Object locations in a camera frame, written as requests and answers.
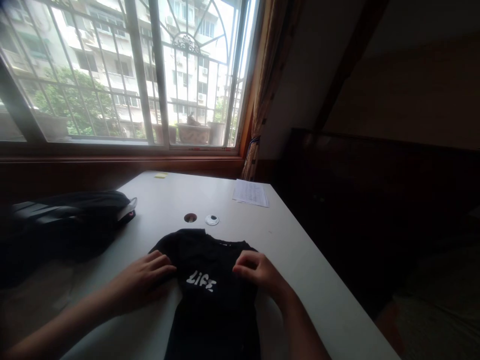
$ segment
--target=brown curtain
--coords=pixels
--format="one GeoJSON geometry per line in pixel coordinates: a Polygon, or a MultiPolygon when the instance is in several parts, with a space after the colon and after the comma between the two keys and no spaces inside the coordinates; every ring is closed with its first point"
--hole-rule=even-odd
{"type": "Polygon", "coordinates": [[[246,124],[251,121],[251,142],[241,172],[243,180],[255,177],[260,135],[275,97],[290,45],[297,28],[303,0],[266,0],[261,31],[257,38],[257,53],[246,108],[246,124]]]}

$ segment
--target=white table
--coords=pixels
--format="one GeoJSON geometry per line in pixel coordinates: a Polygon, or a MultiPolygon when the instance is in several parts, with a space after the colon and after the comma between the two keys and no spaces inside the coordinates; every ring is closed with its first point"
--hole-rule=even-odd
{"type": "MultiPolygon", "coordinates": [[[[73,304],[148,253],[164,235],[202,228],[216,239],[245,240],[267,255],[300,297],[333,360],[399,359],[270,185],[264,185],[270,201],[265,208],[232,200],[233,180],[176,173],[158,179],[155,174],[146,171],[118,189],[138,198],[136,217],[102,256],[76,274],[73,304]],[[188,213],[197,221],[185,222],[188,213]],[[218,216],[219,224],[208,226],[209,214],[218,216]]],[[[173,282],[160,303],[103,324],[64,358],[163,359],[180,299],[173,282]]],[[[262,292],[256,309],[262,358],[286,359],[280,311],[262,292]]]]}

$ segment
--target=black bag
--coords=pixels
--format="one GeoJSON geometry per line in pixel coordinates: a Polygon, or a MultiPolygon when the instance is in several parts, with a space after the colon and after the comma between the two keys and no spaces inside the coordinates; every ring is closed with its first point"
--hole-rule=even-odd
{"type": "Polygon", "coordinates": [[[51,260],[85,262],[102,254],[135,216],[119,191],[75,192],[13,205],[0,240],[0,289],[19,285],[51,260]],[[127,214],[119,219],[119,214],[127,214]]]}

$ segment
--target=flower pot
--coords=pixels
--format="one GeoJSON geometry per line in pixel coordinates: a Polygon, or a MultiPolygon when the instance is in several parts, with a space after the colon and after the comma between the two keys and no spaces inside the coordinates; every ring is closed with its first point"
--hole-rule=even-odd
{"type": "MultiPolygon", "coordinates": [[[[35,120],[48,142],[65,142],[69,137],[69,118],[37,113],[35,120]]],[[[0,140],[18,141],[23,136],[6,111],[0,111],[0,140]]]]}
{"type": "Polygon", "coordinates": [[[223,146],[226,124],[224,122],[209,121],[208,126],[210,127],[208,144],[213,146],[223,146]]]}
{"type": "MultiPolygon", "coordinates": [[[[153,130],[156,134],[156,140],[159,144],[164,143],[164,134],[162,133],[162,125],[161,124],[152,124],[153,130]]],[[[176,126],[169,126],[168,127],[168,139],[171,144],[175,144],[177,142],[177,127],[176,126]]]]}
{"type": "Polygon", "coordinates": [[[37,114],[35,119],[48,142],[65,142],[71,139],[68,117],[37,114]]]}
{"type": "Polygon", "coordinates": [[[209,143],[210,128],[208,126],[190,126],[184,123],[177,124],[178,137],[182,144],[207,145],[209,143]]]}

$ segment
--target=yellow sticky note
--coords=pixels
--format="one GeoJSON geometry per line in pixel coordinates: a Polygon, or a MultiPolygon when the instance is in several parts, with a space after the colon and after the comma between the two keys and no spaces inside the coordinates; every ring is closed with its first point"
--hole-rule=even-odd
{"type": "Polygon", "coordinates": [[[165,179],[169,173],[168,172],[158,172],[155,177],[157,179],[165,179]]]}

